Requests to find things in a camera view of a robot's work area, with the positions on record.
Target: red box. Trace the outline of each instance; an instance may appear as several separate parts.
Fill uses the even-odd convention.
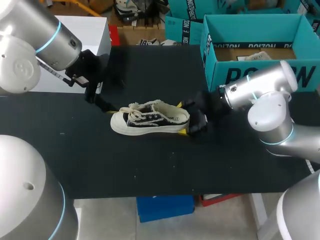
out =
[[[111,46],[120,46],[120,38],[118,34],[118,28],[116,25],[109,25],[109,34]]]
[[[200,202],[202,203],[202,205],[204,207],[207,207],[207,206],[210,206],[212,204],[217,204],[217,203],[220,203],[220,202],[223,202],[225,200],[232,199],[232,198],[235,198],[235,197],[238,197],[238,196],[241,196],[241,195],[242,194],[227,194],[227,195],[217,196],[217,197],[214,197],[214,198],[208,199],[208,200],[204,200],[203,196],[200,195],[199,196],[199,200],[200,200]]]

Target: blue box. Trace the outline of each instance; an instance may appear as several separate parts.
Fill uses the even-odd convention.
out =
[[[279,60],[218,61],[217,48],[273,48],[293,51],[288,59],[298,92],[312,92],[320,82],[320,41],[305,16],[299,14],[206,15],[200,51],[208,89],[228,84]]]
[[[286,0],[283,7],[283,12],[285,14],[306,15],[308,10],[308,0]]]
[[[230,6],[226,0],[169,0],[169,5],[173,17],[197,21],[205,15],[235,14],[245,6],[245,0],[237,0]]]
[[[195,209],[194,197],[189,195],[137,197],[136,205],[141,223],[192,214]]]
[[[165,38],[183,45],[199,45],[203,28],[202,23],[172,17],[170,11],[165,16]]]

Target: sneaker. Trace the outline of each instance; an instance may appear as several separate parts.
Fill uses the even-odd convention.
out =
[[[189,118],[186,110],[155,100],[120,108],[113,114],[110,125],[115,132],[129,136],[178,133],[188,127]]]

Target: yellow tag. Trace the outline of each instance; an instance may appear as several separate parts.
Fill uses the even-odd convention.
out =
[[[184,135],[184,136],[188,136],[186,128],[180,130],[178,133],[181,134],[181,135]]]

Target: teal cardboard box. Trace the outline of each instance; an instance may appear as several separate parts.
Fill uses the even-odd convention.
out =
[[[308,0],[309,7],[315,15],[320,15],[320,0]]]
[[[246,7],[239,14],[283,14],[284,11],[280,7],[258,9],[258,10],[248,10]]]
[[[208,89],[287,60],[298,81],[298,92],[312,92],[320,83],[320,40],[305,16],[299,14],[206,15],[200,51]],[[220,51],[289,51],[278,60],[218,60]]]
[[[205,15],[232,14],[245,6],[245,0],[169,0],[172,16],[191,21],[203,20]]]
[[[311,13],[307,13],[305,15],[306,19],[309,21],[309,23],[311,24],[311,27],[313,29],[313,31],[320,35],[320,28],[319,28],[319,25],[320,25],[320,15],[319,16],[314,16],[313,14]]]
[[[170,11],[165,16],[165,38],[183,45],[199,45],[203,28],[202,23],[172,17]]]
[[[286,0],[283,7],[283,12],[285,14],[306,15],[308,10],[308,0]]]

